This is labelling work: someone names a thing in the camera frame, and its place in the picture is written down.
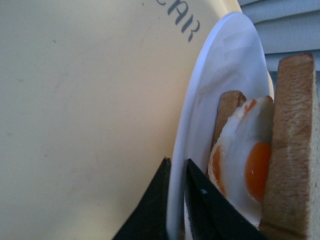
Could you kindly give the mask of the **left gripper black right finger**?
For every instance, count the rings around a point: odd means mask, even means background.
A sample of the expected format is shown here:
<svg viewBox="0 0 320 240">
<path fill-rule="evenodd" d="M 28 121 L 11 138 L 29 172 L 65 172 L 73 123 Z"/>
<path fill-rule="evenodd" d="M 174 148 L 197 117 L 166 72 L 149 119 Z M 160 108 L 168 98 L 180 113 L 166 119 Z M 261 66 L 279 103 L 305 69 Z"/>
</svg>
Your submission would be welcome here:
<svg viewBox="0 0 320 240">
<path fill-rule="evenodd" d="M 199 167 L 187 160 L 185 202 L 194 240 L 265 240 L 210 182 Z"/>
</svg>

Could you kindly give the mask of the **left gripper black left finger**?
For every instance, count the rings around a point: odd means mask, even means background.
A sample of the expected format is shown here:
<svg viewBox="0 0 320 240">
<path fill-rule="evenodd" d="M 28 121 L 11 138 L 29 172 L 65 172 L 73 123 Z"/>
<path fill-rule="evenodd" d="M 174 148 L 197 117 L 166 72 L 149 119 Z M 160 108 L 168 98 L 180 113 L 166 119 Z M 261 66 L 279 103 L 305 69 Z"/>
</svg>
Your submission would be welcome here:
<svg viewBox="0 0 320 240">
<path fill-rule="evenodd" d="M 171 160 L 165 157 L 135 210 L 114 240 L 167 240 L 167 205 Z"/>
</svg>

